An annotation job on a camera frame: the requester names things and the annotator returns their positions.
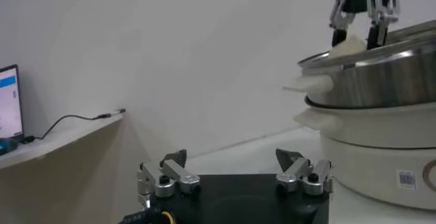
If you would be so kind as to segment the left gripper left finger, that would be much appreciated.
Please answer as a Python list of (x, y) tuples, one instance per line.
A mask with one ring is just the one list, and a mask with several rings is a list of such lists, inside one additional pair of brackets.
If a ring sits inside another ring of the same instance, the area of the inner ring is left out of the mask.
[(137, 198), (144, 208), (151, 207), (151, 198), (169, 199), (176, 195), (197, 196), (201, 192), (201, 179), (185, 169), (185, 149), (169, 153), (158, 162), (140, 163), (136, 172)]

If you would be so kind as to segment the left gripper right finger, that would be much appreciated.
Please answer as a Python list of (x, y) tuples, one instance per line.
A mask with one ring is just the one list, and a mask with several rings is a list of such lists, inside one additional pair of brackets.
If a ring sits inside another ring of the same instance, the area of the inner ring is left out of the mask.
[(279, 148), (275, 154), (282, 169), (275, 176), (278, 192), (289, 194), (298, 189), (302, 189), (306, 195), (333, 192), (332, 166), (329, 160), (322, 159), (313, 164), (299, 152)]

